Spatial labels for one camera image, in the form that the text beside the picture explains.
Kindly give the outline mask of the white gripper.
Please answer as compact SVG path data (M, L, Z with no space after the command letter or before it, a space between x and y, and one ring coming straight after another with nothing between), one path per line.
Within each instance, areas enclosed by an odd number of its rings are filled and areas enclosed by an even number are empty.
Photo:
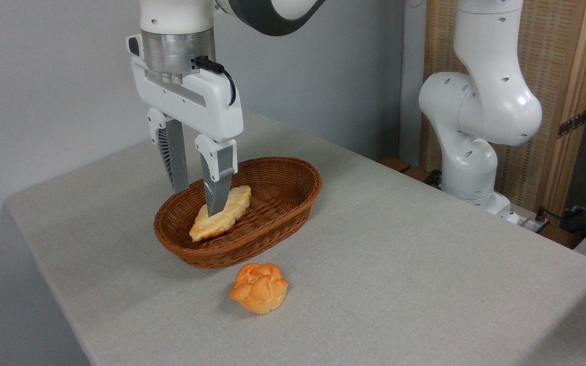
M238 170L234 138L244 126L238 91L225 75L195 63L197 58L216 60L214 35L137 34L126 39L126 46L137 92L151 106L150 136L170 185L176 194L189 188L184 123L201 133L195 145L207 209L210 217L218 214L226 206L232 175Z

